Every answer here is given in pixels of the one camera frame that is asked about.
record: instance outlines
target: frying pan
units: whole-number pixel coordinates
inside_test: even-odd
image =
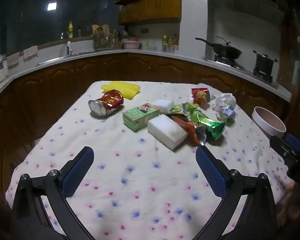
[[[198,41],[203,41],[203,42],[207,43],[209,46],[211,46],[213,48],[214,52],[220,57],[228,58],[230,60],[235,60],[238,57],[240,57],[240,55],[242,54],[241,50],[230,46],[229,45],[230,42],[227,42],[225,39],[223,39],[223,40],[226,42],[226,44],[210,43],[202,38],[195,38],[195,39]]]

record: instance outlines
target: faucet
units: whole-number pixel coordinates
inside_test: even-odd
[[[67,56],[72,56],[71,41],[67,42]]]

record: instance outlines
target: melamine sponge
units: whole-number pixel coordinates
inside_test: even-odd
[[[148,122],[148,133],[173,150],[184,141],[188,133],[176,122],[162,114]]]
[[[152,103],[153,106],[159,108],[161,113],[168,113],[174,106],[173,100],[159,99]]]

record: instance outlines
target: white tablecloth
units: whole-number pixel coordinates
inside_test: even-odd
[[[135,82],[141,92],[124,100],[125,110],[161,98],[175,104],[188,101],[191,84]],[[83,225],[96,239],[192,239],[220,202],[195,160],[197,146],[185,141],[175,152],[142,129],[136,133],[122,121],[121,110],[105,120],[90,115],[88,100],[102,96],[101,85],[91,85],[70,109],[43,136],[14,171],[6,199],[12,207],[20,176],[46,175],[90,146],[94,163],[74,196],[67,201]],[[235,122],[223,137],[206,144],[229,169],[243,175],[268,174],[274,199],[284,195],[287,167],[269,146],[269,139],[239,106]],[[217,120],[216,113],[206,114]],[[232,230],[241,213],[242,197],[226,232]],[[63,233],[45,197],[43,202],[54,228]]]

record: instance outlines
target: yellow sponge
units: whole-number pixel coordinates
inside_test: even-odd
[[[121,82],[121,81],[111,81],[108,85],[102,85],[101,89],[103,89],[103,92],[108,92],[112,89],[117,89],[121,92],[122,96],[127,99],[133,99],[136,94],[140,91],[140,86],[127,83],[127,82]]]

